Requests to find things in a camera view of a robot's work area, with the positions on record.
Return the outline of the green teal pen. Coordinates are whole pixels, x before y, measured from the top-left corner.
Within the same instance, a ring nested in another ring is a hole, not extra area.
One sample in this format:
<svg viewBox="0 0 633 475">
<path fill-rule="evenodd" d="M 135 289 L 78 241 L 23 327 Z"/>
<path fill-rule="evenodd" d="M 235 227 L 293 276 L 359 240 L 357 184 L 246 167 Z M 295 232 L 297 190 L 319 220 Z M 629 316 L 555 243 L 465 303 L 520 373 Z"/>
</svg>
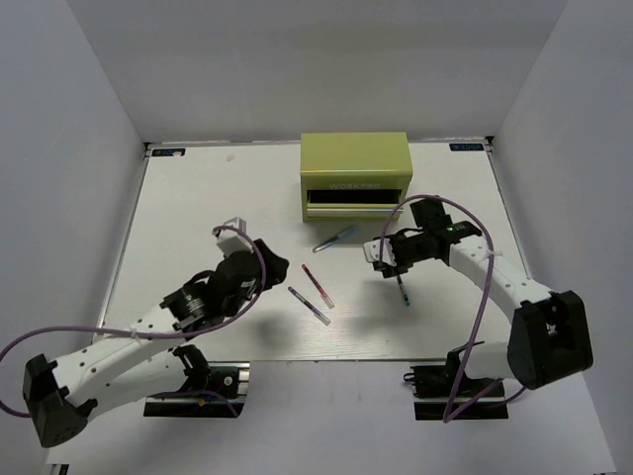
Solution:
<svg viewBox="0 0 633 475">
<path fill-rule="evenodd" d="M 397 275 L 397 283 L 398 283 L 398 286 L 399 286 L 399 289 L 400 289 L 400 292 L 401 292 L 401 295 L 402 295 L 402 299 L 403 299 L 405 305 L 407 307 L 409 307 L 410 306 L 410 299 L 409 299 L 409 296 L 408 296 L 408 293 L 407 293 L 407 289 L 405 287 L 405 284 L 404 284 L 404 281 L 403 281 L 401 275 Z"/>
</svg>

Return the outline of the silver light blue pen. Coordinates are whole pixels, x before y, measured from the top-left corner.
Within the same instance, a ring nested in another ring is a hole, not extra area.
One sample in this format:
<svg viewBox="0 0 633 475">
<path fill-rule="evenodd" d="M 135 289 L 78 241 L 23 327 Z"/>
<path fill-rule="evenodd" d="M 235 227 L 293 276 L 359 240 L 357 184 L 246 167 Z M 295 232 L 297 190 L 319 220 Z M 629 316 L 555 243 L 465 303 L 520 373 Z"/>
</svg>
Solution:
<svg viewBox="0 0 633 475">
<path fill-rule="evenodd" d="M 356 226 L 349 226 L 339 232 L 337 232 L 336 234 L 334 234 L 331 237 L 326 238 L 323 242 L 319 243 L 318 245 L 316 245 L 313 248 L 313 253 L 318 253 L 321 252 L 329 247 L 332 247 L 333 245 L 337 244 L 338 242 L 345 240 L 346 238 L 352 236 L 355 232 L 357 231 L 357 227 Z"/>
</svg>

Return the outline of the dark blue clear pen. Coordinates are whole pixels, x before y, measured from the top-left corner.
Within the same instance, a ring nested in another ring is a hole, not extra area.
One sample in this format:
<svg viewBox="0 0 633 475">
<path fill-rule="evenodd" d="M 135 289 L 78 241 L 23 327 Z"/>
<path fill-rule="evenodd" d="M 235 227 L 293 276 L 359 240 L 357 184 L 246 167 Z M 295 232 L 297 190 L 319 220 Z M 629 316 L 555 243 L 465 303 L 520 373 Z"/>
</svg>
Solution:
<svg viewBox="0 0 633 475">
<path fill-rule="evenodd" d="M 306 308 L 308 308 L 312 314 L 325 326 L 329 326 L 331 324 L 331 320 L 321 312 L 315 305 L 313 305 L 310 301 L 308 301 L 302 294 L 300 294 L 295 288 L 292 286 L 288 287 L 288 291 Z"/>
</svg>

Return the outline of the green metal drawer box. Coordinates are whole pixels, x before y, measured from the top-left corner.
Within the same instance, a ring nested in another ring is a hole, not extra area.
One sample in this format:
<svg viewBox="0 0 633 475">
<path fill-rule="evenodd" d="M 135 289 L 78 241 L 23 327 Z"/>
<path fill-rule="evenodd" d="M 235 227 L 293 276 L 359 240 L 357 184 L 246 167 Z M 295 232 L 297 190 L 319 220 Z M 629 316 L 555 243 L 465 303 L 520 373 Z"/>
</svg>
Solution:
<svg viewBox="0 0 633 475">
<path fill-rule="evenodd" d="M 385 218 L 407 195 L 412 178 L 404 132 L 301 135 L 306 222 Z"/>
</svg>

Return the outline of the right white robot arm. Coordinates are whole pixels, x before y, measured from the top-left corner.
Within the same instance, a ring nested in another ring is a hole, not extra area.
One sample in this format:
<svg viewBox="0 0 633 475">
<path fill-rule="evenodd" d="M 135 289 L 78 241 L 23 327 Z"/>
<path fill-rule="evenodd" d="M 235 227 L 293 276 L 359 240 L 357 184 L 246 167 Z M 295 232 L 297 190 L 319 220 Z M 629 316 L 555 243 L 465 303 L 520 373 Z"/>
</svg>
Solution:
<svg viewBox="0 0 633 475">
<path fill-rule="evenodd" d="M 468 278 L 507 317 L 502 342 L 465 343 L 446 358 L 448 386 L 467 395 L 483 380 L 513 379 L 529 390 L 584 372 L 594 358 L 583 299 L 533 280 L 490 247 L 482 227 L 454 222 L 437 199 L 410 206 L 415 226 L 363 246 L 367 262 L 386 278 L 434 259 Z"/>
</svg>

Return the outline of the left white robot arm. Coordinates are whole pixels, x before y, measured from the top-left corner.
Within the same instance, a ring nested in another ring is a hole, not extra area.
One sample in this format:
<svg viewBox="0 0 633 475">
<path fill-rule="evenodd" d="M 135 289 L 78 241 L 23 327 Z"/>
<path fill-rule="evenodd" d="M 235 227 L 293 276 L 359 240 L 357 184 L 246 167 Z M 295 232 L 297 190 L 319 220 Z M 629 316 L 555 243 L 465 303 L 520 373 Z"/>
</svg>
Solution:
<svg viewBox="0 0 633 475">
<path fill-rule="evenodd" d="M 288 260 L 261 239 L 255 246 L 195 274 L 136 320 L 132 336 L 108 335 L 54 360 L 42 354 L 29 360 L 23 398 L 41 446 L 63 444 L 97 417 L 145 397 L 223 398 L 224 375 L 191 341 L 284 282 Z"/>
</svg>

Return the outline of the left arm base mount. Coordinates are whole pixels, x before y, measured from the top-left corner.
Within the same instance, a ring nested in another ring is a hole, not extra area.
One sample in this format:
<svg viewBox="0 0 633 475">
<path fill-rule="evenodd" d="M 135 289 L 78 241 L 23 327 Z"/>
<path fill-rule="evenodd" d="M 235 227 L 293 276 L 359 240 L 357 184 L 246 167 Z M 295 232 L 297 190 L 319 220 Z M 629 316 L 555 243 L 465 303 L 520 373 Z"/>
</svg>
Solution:
<svg viewBox="0 0 633 475">
<path fill-rule="evenodd" d="M 177 390 L 145 399 L 147 418 L 236 419 L 245 405 L 250 364 L 210 362 L 194 345 L 170 350 L 180 361 L 184 377 Z"/>
</svg>

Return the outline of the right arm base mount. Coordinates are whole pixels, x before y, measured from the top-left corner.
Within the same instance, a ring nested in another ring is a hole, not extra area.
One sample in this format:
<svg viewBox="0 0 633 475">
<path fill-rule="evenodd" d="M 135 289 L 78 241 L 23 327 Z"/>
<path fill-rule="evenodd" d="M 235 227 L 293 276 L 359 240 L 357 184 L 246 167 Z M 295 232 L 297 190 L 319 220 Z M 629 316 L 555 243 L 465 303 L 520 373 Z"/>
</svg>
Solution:
<svg viewBox="0 0 633 475">
<path fill-rule="evenodd" d="M 412 366 L 403 376 L 413 394 L 414 416 L 420 422 L 441 422 L 448 402 L 452 380 L 445 364 Z M 470 379 L 464 376 L 449 413 L 453 413 L 493 383 L 492 379 Z M 472 406 L 460 413 L 455 421 L 507 420 L 505 391 L 499 383 Z"/>
</svg>

